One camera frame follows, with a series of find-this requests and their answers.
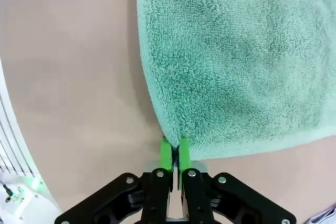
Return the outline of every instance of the beige surface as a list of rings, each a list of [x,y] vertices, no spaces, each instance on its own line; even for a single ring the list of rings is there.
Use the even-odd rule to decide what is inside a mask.
[[[158,159],[135,0],[0,0],[0,57],[36,165],[63,210]],[[297,215],[336,201],[336,139],[206,161]],[[179,213],[172,197],[171,214]]]

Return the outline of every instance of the white vent grille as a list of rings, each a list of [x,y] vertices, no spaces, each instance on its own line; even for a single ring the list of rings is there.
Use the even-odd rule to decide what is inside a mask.
[[[17,124],[0,60],[0,172],[39,175]]]

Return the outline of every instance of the terry cloth towel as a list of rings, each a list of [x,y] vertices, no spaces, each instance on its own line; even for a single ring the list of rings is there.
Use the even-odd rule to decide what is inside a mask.
[[[336,134],[336,0],[137,0],[162,130],[191,158]]]
[[[336,206],[310,218],[305,224],[336,224]]]

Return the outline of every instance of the green towel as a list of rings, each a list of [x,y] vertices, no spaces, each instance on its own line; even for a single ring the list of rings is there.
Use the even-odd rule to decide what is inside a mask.
[[[138,0],[162,130],[191,158],[336,134],[336,0]]]

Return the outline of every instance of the bolt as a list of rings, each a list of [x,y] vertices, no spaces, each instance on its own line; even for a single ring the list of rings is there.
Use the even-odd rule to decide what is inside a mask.
[[[224,184],[226,182],[226,178],[225,177],[219,177],[218,182],[220,182],[221,184]]]
[[[164,173],[163,173],[162,171],[158,171],[158,172],[156,173],[156,175],[157,175],[157,177],[162,178],[163,175],[164,175]]]
[[[195,172],[194,170],[190,170],[190,171],[188,172],[188,175],[189,175],[190,177],[195,177],[195,176],[196,176],[196,172]]]
[[[126,179],[126,183],[127,183],[127,184],[131,184],[131,183],[133,183],[133,182],[134,182],[134,179],[131,178],[131,177],[129,177],[129,178]]]

